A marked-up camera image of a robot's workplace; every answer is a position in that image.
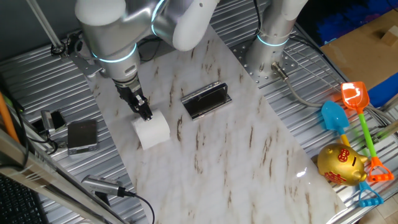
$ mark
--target keyboard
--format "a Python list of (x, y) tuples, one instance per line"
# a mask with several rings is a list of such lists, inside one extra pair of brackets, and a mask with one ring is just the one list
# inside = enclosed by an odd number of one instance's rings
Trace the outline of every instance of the keyboard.
[(37, 193), (0, 174), (0, 223), (46, 224), (48, 222)]

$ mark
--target red chinese character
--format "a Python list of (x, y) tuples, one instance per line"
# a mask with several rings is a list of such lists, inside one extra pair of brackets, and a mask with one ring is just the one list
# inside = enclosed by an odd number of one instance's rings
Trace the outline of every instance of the red chinese character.
[(340, 176), (340, 174), (334, 174), (333, 172), (329, 172), (329, 173), (326, 172), (325, 173), (325, 177), (328, 180), (330, 180), (330, 181), (332, 181), (333, 183), (336, 183), (336, 184), (341, 184), (341, 183), (347, 181), (346, 179), (342, 178)]
[(349, 156), (349, 151), (347, 149), (341, 149), (340, 154), (338, 155), (338, 160), (340, 162), (347, 162)]

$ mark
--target gray cable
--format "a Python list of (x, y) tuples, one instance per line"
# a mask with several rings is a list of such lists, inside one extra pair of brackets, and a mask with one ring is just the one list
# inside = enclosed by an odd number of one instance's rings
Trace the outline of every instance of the gray cable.
[(375, 112), (376, 114), (378, 114), (379, 116), (386, 118), (388, 121), (390, 121), (390, 123), (395, 122), (395, 120), (393, 118), (391, 118), (388, 114), (386, 114), (385, 112), (383, 112), (377, 108), (374, 108), (372, 106), (367, 106), (366, 109), (371, 110), (371, 111)]
[[(289, 79), (286, 79), (285, 82), (286, 82), (286, 85), (288, 86), (288, 88), (290, 89), (290, 91), (292, 92), (292, 94), (294, 95), (294, 97), (296, 97), (296, 99), (299, 100), (299, 102), (301, 102), (301, 103), (303, 103), (303, 104), (305, 104), (307, 106), (311, 106), (311, 107), (321, 108), (323, 106), (323, 104), (321, 104), (321, 103), (311, 103), (311, 102), (308, 102), (308, 101), (304, 100), (293, 89), (293, 86), (290, 83)], [(367, 106), (366, 109), (371, 110), (371, 111), (375, 112), (376, 114), (378, 114), (379, 116), (382, 116), (382, 117), (386, 118), (390, 123), (393, 123), (395, 121), (388, 114), (386, 114), (385, 112), (383, 112), (383, 111), (381, 111), (381, 110), (379, 110), (377, 108), (374, 108), (373, 106)]]
[(320, 103), (310, 103), (306, 100), (304, 100), (303, 98), (301, 98), (296, 91), (293, 89), (292, 84), (290, 84), (290, 80), (286, 79), (285, 80), (287, 87), (290, 89), (290, 91), (292, 92), (292, 94), (294, 95), (294, 97), (296, 97), (297, 100), (299, 100), (299, 102), (307, 105), (307, 106), (311, 106), (311, 107), (317, 107), (317, 108), (321, 108), (323, 106), (323, 104)]

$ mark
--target green toy handle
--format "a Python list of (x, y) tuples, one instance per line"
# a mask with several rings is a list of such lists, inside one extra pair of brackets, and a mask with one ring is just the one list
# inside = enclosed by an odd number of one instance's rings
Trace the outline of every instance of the green toy handle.
[(358, 116), (361, 122), (363, 134), (365, 135), (366, 145), (368, 145), (369, 152), (371, 153), (371, 157), (377, 157), (376, 150), (374, 149), (373, 146), (371, 133), (369, 132), (368, 125), (366, 124), (365, 115), (360, 113), (358, 114)]

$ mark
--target blue led ring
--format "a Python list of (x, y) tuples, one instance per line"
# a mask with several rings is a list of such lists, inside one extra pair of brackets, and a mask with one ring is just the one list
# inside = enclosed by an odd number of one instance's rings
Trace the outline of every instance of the blue led ring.
[(288, 38), (285, 42), (283, 42), (283, 43), (281, 43), (281, 44), (268, 44), (267, 42), (261, 40), (260, 35), (257, 35), (257, 37), (258, 37), (258, 39), (259, 39), (263, 44), (268, 45), (268, 46), (271, 46), (271, 47), (282, 46), (282, 45), (286, 44), (286, 42), (289, 40), (289, 38)]
[(152, 13), (152, 19), (150, 20), (150, 22), (152, 23), (152, 25), (150, 26), (150, 28), (152, 29), (152, 32), (153, 32), (156, 36), (157, 36), (157, 34), (155, 33), (155, 28), (154, 28), (153, 23), (154, 23), (154, 21), (155, 21), (156, 13), (157, 13), (157, 11), (159, 10), (159, 8), (161, 7), (161, 5), (163, 4), (163, 2), (164, 2), (164, 0), (160, 0), (160, 1), (157, 3), (157, 5), (156, 5), (156, 7), (155, 7), (155, 10), (154, 10), (154, 12)]
[(107, 62), (107, 63), (118, 63), (118, 62), (122, 62), (122, 61), (124, 61), (125, 59), (129, 58), (130, 56), (132, 56), (133, 53), (136, 51), (136, 49), (137, 49), (137, 44), (134, 45), (133, 50), (132, 50), (128, 55), (124, 56), (124, 57), (121, 58), (121, 59), (106, 60), (106, 59), (99, 58), (98, 60), (100, 60), (100, 61), (102, 61), (102, 62)]

